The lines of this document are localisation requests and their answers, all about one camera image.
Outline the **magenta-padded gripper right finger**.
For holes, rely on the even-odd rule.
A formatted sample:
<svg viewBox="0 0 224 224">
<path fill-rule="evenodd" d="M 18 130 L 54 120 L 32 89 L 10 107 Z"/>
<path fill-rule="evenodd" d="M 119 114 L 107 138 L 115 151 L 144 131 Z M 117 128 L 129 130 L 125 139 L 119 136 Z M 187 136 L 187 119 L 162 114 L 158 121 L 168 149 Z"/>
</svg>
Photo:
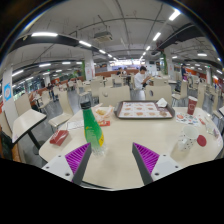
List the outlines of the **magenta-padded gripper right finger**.
<svg viewBox="0 0 224 224">
<path fill-rule="evenodd" d="M 182 169 L 169 155 L 159 155 L 138 143 L 133 144 L 132 153 L 145 185 Z"/>
</svg>

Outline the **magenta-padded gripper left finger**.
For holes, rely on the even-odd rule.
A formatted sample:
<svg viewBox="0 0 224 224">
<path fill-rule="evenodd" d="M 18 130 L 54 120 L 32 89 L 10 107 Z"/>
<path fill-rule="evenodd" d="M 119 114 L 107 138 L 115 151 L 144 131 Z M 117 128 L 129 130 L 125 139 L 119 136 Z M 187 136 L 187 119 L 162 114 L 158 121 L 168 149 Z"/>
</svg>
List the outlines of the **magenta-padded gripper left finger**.
<svg viewBox="0 0 224 224">
<path fill-rule="evenodd" d="M 91 144 L 84 144 L 66 155 L 57 155 L 43 170 L 80 185 L 91 155 Z"/>
</svg>

